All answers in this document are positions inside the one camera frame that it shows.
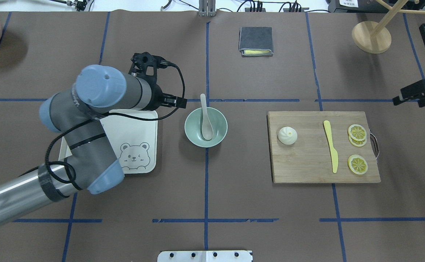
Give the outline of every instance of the white tray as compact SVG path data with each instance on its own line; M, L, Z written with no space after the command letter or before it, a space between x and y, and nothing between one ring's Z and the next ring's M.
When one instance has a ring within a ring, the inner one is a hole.
M111 112L140 118L157 118L156 111L120 109ZM157 121L108 116L101 119L101 124L125 174L149 173L156 167ZM65 139L62 139L59 159L68 156L71 156L70 148Z

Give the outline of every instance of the blue joint cap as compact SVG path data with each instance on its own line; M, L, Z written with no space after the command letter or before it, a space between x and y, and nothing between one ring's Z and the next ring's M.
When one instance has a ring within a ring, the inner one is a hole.
M76 93L81 101L94 107L109 107L118 103L126 92L123 74L110 66L89 65L76 78Z
M102 193L120 184L124 177L122 166L117 159L88 186L88 190L93 195Z
M44 103L41 104L41 107L39 107L39 118L41 118L41 122L46 126L50 131L61 133L60 130L58 130L54 123L52 123L51 119L51 103L52 99L54 99L54 96L51 96L51 98L44 101Z

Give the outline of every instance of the spoon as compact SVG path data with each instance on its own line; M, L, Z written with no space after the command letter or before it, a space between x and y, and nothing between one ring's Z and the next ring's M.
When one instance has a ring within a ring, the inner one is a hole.
M205 140L212 139L212 125L209 120L208 110L206 106L206 95L201 94L201 108L202 108L202 125L201 125L201 134Z

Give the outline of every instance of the bear drawing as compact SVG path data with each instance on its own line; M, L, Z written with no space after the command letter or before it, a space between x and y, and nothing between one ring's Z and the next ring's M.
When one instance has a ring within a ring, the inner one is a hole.
M130 146L129 143L123 143L120 146L122 153L119 162L122 168L145 170L151 162L148 154L149 144L144 142L139 146Z

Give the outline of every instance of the white label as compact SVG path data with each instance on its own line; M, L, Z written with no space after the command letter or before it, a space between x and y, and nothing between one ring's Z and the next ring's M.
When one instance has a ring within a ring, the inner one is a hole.
M344 5L346 7L357 7L358 8L358 0L339 0L340 5Z

